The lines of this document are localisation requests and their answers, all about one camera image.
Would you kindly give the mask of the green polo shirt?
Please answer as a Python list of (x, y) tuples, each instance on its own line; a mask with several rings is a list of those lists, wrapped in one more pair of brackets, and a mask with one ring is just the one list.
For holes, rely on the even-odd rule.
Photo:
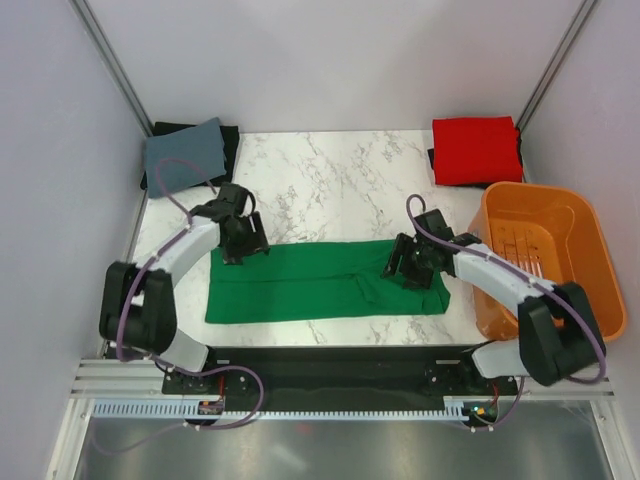
[(392, 240), (275, 245), (241, 265), (211, 252), (204, 321), (213, 325), (369, 316), (440, 315), (451, 295), (437, 276), (411, 290), (399, 276), (381, 273)]

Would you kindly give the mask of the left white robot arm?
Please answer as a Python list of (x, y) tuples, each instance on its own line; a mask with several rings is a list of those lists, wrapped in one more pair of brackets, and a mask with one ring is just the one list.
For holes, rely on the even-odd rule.
[(174, 295), (183, 277), (215, 249), (225, 265), (268, 254), (260, 213), (246, 213), (243, 204), (212, 200), (188, 211), (186, 222), (142, 261), (116, 261), (108, 267), (99, 333), (115, 344), (119, 361), (144, 355), (183, 374), (198, 393), (216, 388), (220, 371), (207, 361), (209, 347), (180, 329)]

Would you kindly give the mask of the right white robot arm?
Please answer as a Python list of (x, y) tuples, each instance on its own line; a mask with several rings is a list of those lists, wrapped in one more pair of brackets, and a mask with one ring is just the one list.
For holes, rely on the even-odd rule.
[(477, 347), (458, 368), (458, 381), (477, 394), (494, 378), (525, 376), (540, 385), (561, 380), (595, 385), (606, 376), (606, 348), (585, 291), (526, 272), (465, 233), (448, 241), (432, 234), (397, 235), (382, 276), (399, 273), (405, 286), (424, 289), (445, 272), (486, 293), (513, 314), (515, 340)]

